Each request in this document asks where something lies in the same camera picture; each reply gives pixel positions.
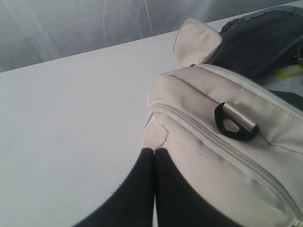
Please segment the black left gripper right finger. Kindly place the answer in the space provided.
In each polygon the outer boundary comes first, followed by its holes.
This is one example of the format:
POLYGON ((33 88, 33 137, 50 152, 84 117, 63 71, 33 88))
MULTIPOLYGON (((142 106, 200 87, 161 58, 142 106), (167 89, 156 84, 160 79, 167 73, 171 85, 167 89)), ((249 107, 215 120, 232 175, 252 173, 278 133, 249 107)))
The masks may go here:
POLYGON ((207 201, 185 180, 168 151, 154 153, 154 189, 159 227, 239 227, 207 201))

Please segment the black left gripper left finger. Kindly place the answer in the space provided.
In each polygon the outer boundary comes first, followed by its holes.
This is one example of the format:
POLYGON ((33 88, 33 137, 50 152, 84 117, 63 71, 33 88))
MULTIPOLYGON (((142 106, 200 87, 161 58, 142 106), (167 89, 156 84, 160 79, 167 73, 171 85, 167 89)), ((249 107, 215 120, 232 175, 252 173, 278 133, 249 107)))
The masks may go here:
POLYGON ((154 209, 154 152, 143 148, 123 183, 76 227, 151 227, 154 209))

